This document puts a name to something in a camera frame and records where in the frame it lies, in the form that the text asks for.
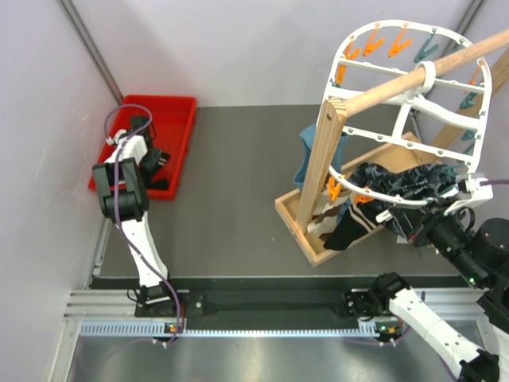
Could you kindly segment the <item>white grey clothespin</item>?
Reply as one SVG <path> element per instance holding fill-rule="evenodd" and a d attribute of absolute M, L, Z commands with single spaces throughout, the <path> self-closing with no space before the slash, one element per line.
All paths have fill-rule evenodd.
<path fill-rule="evenodd" d="M 385 210 L 378 214 L 375 219 L 379 224 L 382 224 L 384 222 L 391 220 L 392 218 L 393 218 L 392 213 L 389 210 Z"/>

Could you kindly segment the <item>beige brown sock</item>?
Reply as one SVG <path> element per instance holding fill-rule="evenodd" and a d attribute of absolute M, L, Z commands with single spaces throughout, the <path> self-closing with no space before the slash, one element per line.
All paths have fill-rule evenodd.
<path fill-rule="evenodd" d="M 307 225 L 307 233 L 316 236 L 332 233 L 337 226 L 340 210 L 348 197 L 338 197 L 330 201 L 328 197 L 322 197 L 313 211 L 312 221 Z"/>

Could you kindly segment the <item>white clip hanger frame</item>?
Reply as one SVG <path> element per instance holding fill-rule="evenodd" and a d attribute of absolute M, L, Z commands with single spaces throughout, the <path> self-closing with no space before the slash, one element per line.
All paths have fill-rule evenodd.
<path fill-rule="evenodd" d="M 369 56 L 383 45 L 384 40 L 378 38 L 377 33 L 386 28 L 397 28 L 400 31 L 388 51 L 391 57 L 411 44 L 412 40 L 406 37 L 408 31 L 428 33 L 431 37 L 447 37 L 454 41 L 458 48 L 435 62 L 428 61 L 426 59 L 427 52 L 422 51 L 422 57 L 417 61 L 415 67 L 415 72 L 419 74 L 417 80 L 413 79 L 411 73 L 398 68 L 372 64 L 367 60 L 357 61 L 356 57 L 359 54 Z M 331 67 L 331 72 L 336 75 L 336 78 L 326 86 L 324 97 L 336 103 L 352 106 L 355 113 L 360 113 L 380 103 L 397 106 L 399 112 L 391 134 L 378 134 L 355 127 L 345 128 L 346 134 L 399 146 L 406 150 L 419 151 L 436 158 L 448 158 L 461 162 L 467 169 L 466 189 L 469 195 L 465 202 L 470 205 L 478 205 L 481 201 L 492 198 L 492 194 L 486 191 L 479 181 L 472 178 L 480 164 L 493 93 L 492 74 L 484 57 L 504 46 L 507 41 L 507 32 L 474 44 L 459 33 L 437 26 L 403 20 L 376 21 L 358 28 L 341 43 Z M 342 88 L 340 85 L 341 74 L 346 67 L 380 72 L 392 75 L 394 78 L 370 91 L 353 91 Z M 436 85 L 462 90 L 468 96 L 479 96 L 479 111 L 473 117 L 460 115 L 426 99 L 425 94 Z M 403 127 L 412 111 L 423 112 L 452 127 L 472 133 L 470 149 L 461 154 L 440 148 L 436 144 L 426 145 L 404 138 Z"/>

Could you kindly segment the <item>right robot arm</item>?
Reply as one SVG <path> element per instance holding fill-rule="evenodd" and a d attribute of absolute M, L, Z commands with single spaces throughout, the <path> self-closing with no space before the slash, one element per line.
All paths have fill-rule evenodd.
<path fill-rule="evenodd" d="M 448 260 L 471 287 L 482 290 L 477 304 L 492 326 L 496 354 L 460 335 L 434 313 L 410 284 L 395 272 L 379 275 L 365 292 L 345 294 L 348 312 L 371 320 L 377 316 L 401 318 L 445 362 L 458 381 L 508 379 L 508 221 L 486 220 L 474 232 L 459 216 L 470 207 L 446 212 L 444 205 L 421 209 L 391 207 L 391 221 L 402 229 L 409 244 L 431 245 Z"/>

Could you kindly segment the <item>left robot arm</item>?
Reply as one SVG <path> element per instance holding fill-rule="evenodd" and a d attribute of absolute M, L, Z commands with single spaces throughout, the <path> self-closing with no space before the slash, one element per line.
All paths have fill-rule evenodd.
<path fill-rule="evenodd" d="M 102 214 L 119 230 L 138 270 L 134 291 L 136 314 L 141 317 L 177 317 L 180 296 L 170 284 L 169 272 L 158 254 L 150 231 L 150 199 L 146 183 L 169 159 L 153 146 L 153 116 L 130 117 L 130 125 L 107 137 L 113 151 L 92 167 L 92 177 Z"/>

